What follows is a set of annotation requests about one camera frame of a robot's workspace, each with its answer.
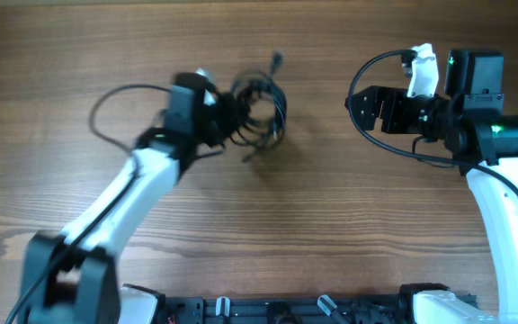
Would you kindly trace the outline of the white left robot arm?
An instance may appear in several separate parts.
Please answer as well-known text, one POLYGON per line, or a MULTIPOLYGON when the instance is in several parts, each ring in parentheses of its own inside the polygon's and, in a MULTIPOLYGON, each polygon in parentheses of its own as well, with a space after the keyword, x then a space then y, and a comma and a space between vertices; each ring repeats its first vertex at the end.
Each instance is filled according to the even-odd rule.
POLYGON ((165 314, 165 297, 134 285, 120 285, 117 263, 151 209, 179 183, 198 148, 217 156, 246 121, 250 105, 233 92, 220 92, 202 69, 174 76, 166 108, 141 133, 135 146, 101 132, 99 109, 111 97, 148 84, 116 87, 100 97, 88 116, 96 137, 128 157, 100 196, 55 236, 37 233, 29 242, 20 296, 9 323, 155 323, 165 314))

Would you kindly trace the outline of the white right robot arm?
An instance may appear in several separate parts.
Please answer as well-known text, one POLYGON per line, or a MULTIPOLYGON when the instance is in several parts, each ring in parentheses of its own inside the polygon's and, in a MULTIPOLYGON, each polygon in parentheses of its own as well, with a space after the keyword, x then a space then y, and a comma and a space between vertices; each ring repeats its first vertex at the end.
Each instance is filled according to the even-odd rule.
POLYGON ((503 112, 503 54, 492 49, 452 49, 443 94, 429 44, 398 49, 408 88, 350 85, 345 106, 366 138, 380 127, 441 142, 447 157, 406 152, 432 167, 457 168, 467 180, 486 228, 496 271, 500 323, 518 323, 518 115, 503 112))

